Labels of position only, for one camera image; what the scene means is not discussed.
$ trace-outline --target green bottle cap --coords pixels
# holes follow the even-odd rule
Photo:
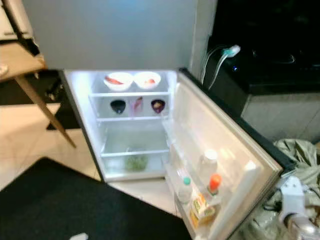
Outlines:
[[[190,177],[188,177],[188,176],[184,177],[184,178],[183,178],[183,183],[184,183],[185,185],[190,185],[190,183],[191,183]]]

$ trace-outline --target tile floor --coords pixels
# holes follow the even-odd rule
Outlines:
[[[60,104],[47,105],[55,113]],[[49,121],[34,104],[0,106],[0,190],[41,157],[48,157],[100,181],[80,129],[68,129],[77,148],[58,131],[47,131]],[[113,182],[110,186],[179,216],[164,179]]]

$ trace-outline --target orange bottle cap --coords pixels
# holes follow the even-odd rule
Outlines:
[[[222,177],[219,174],[217,173],[212,174],[210,177],[210,183],[209,183],[210,191],[213,192],[217,190],[217,188],[221,184],[221,181],[222,181]]]

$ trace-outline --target small bowl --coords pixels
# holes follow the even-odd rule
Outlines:
[[[130,88],[133,76],[127,72],[113,72],[104,77],[104,84],[115,92],[122,92]]]
[[[142,71],[134,75],[134,82],[141,89],[154,89],[161,81],[161,76],[152,71]]]

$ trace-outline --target mini fridge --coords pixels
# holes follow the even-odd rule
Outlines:
[[[48,68],[60,72],[101,179],[165,178],[193,239],[240,239],[237,230],[294,166],[194,77],[216,2],[23,3]],[[136,81],[126,89],[108,86],[109,80],[117,85],[110,77],[116,72],[136,79],[145,71],[159,76],[151,80],[152,89]],[[209,193],[199,175],[206,150],[217,155],[212,173],[222,177],[218,195]],[[184,177],[191,179],[193,199],[201,195],[218,203],[209,224],[196,228],[191,202],[180,203]]]

